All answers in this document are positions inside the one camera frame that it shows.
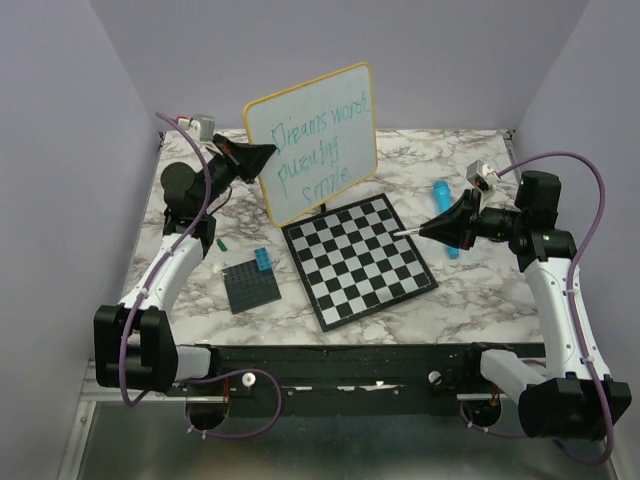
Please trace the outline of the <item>white whiteboard marker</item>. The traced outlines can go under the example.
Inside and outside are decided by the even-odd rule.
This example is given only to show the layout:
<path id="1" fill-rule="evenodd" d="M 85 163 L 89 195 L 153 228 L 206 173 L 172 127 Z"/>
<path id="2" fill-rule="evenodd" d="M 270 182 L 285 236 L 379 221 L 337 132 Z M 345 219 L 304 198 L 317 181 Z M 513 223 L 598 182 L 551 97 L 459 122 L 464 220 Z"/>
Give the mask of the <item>white whiteboard marker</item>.
<path id="1" fill-rule="evenodd" d="M 421 231 L 421 228 L 414 228 L 414 229 L 408 229 L 403 231 L 396 231 L 396 232 L 393 232 L 393 235 L 395 237 L 419 235 L 420 231 Z"/>

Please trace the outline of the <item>yellow framed whiteboard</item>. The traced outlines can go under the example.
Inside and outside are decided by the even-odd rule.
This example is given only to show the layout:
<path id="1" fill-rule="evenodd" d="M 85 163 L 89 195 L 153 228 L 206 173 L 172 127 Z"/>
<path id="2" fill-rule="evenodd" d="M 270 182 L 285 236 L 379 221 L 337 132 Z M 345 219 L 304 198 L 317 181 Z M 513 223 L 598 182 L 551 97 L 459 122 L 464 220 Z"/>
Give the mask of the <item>yellow framed whiteboard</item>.
<path id="1" fill-rule="evenodd" d="M 283 227 L 371 177 L 378 168 L 368 63 L 248 103 L 248 140 L 276 152 L 259 179 L 271 223 Z"/>

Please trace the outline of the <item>green marker cap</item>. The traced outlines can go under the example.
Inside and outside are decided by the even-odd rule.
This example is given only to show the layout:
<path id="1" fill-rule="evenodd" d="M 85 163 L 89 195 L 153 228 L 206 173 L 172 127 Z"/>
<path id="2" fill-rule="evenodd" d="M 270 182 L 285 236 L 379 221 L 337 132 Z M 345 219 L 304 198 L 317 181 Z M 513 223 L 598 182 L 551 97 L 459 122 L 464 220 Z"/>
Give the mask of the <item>green marker cap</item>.
<path id="1" fill-rule="evenodd" d="M 218 238 L 218 239 L 216 239 L 216 243 L 217 243 L 217 245 L 218 245 L 218 247 L 219 247 L 219 249 L 220 249 L 221 251 L 223 251 L 223 252 L 226 252 L 226 251 L 227 251 L 227 247 L 226 247 L 226 245 L 224 244 L 224 242 L 223 242 L 222 240 L 220 240 L 220 239 Z"/>

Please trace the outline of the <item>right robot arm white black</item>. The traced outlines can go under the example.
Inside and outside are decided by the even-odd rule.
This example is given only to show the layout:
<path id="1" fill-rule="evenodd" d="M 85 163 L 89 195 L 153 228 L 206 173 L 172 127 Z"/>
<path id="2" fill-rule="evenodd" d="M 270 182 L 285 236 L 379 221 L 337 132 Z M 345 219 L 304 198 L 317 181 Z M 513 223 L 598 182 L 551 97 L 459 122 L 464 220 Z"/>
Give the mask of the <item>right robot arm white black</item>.
<path id="1" fill-rule="evenodd" d="M 512 210 L 483 207 L 478 190 L 466 190 L 446 212 L 422 224 L 419 234 L 461 250 L 477 238 L 505 242 L 532 292 L 545 348 L 536 370 L 515 353 L 488 349 L 464 362 L 460 379 L 480 392 L 495 384 L 518 406 L 529 437 L 602 440 L 608 424 L 630 406 L 625 382 L 612 379 L 595 344 L 580 296 L 572 234 L 555 226 L 560 179 L 522 174 Z"/>

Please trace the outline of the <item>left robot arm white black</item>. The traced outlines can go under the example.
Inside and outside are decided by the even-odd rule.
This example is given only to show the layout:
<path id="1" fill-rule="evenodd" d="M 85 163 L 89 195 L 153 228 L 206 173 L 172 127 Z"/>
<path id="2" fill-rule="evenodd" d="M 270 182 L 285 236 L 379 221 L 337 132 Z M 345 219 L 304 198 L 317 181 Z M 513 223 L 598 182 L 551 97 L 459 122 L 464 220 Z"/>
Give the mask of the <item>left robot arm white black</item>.
<path id="1" fill-rule="evenodd" d="M 214 393 L 222 380 L 207 347 L 179 346 L 170 314 L 193 270 L 215 239 L 216 219 L 208 207 L 235 180 L 250 184 L 274 155 L 273 144 L 233 142 L 216 134 L 210 159 L 194 170 L 174 162 L 160 176 L 164 224 L 161 245 L 138 283 L 115 305 L 94 316 L 94 361 L 102 387 L 165 393 L 187 380 L 201 395 Z"/>

